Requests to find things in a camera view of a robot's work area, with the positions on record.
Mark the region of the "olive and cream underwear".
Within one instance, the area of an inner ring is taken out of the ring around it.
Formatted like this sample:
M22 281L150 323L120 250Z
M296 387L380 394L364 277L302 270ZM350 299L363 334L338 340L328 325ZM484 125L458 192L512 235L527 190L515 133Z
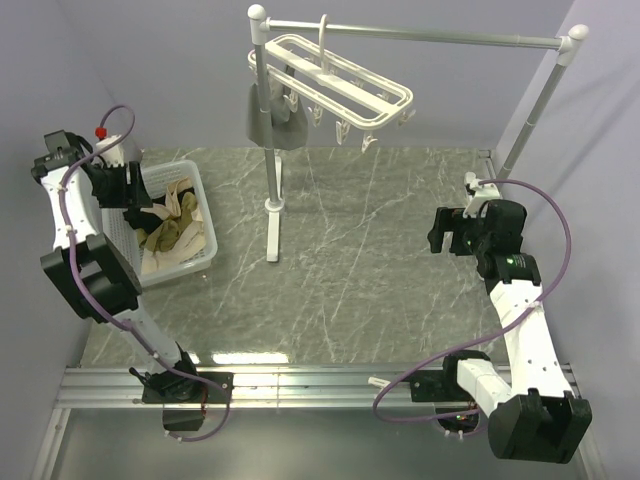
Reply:
M204 219L198 207L188 206L178 220L166 220L151 234L138 231L143 248L141 273L166 270L194 257L206 246Z

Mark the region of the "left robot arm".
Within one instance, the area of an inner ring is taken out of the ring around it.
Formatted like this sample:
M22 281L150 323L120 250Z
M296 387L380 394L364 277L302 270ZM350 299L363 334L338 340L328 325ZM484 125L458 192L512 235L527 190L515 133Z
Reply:
M45 275L80 318L113 327L149 361L146 372L129 371L154 399L196 400L203 391L201 376L149 317L134 267L101 232L92 212L94 206L150 206L139 162L127 159L116 136L91 146L58 130L44 140L48 152L35 160L31 174L46 191L54 219L52 251L40 259Z

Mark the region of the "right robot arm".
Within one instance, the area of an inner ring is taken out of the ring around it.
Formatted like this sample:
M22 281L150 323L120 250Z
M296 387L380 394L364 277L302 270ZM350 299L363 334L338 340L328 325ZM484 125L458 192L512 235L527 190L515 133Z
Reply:
M591 421L592 410L576 397L558 362L546 322L536 260L522 252L527 212L509 200L489 200L474 215L440 207L427 238L434 253L452 235L450 253L472 256L496 310L507 349L510 381L484 353L447 354L442 391L468 394L488 419L491 451L499 459L566 464Z

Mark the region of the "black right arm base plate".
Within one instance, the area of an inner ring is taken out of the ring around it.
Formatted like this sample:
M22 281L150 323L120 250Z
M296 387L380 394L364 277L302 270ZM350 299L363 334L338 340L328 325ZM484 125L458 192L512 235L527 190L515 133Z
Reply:
M419 370L407 382L413 403L439 403L450 399L442 370Z

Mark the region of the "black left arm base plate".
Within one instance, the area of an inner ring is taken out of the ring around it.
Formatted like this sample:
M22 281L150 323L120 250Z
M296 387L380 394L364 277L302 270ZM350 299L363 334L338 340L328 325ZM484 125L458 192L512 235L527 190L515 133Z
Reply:
M200 372L200 380L190 380L169 372L148 376L143 384L144 404L214 404L228 403L232 396L234 374Z

